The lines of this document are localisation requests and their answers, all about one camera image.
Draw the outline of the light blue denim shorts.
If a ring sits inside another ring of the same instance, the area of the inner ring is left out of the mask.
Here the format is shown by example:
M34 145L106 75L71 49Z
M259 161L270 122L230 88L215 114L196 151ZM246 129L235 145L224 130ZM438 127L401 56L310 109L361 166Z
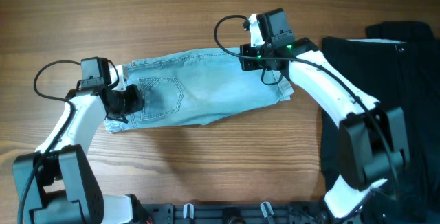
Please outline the light blue denim shorts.
M294 90L277 71L243 71L235 47L206 48L134 60L128 85L137 85L142 110L127 123L106 120L110 133L162 126L205 125L289 100Z

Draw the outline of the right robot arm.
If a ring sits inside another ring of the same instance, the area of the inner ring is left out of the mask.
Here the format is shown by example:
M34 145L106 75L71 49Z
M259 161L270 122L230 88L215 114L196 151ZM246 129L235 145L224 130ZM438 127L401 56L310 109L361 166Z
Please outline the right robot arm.
M316 215L321 223L343 223L359 213L366 200L410 164L404 114L348 81L318 46L302 38L274 48L244 44L243 70L279 71L304 89L338 128L340 174Z

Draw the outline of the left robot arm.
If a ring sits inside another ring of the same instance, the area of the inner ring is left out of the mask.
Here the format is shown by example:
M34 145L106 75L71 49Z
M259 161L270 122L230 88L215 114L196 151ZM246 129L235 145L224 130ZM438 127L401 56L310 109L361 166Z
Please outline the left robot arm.
M138 87L72 89L64 101L65 111L47 140L14 161L18 223L151 223L135 195L102 193L86 157L103 120L126 122L142 109Z

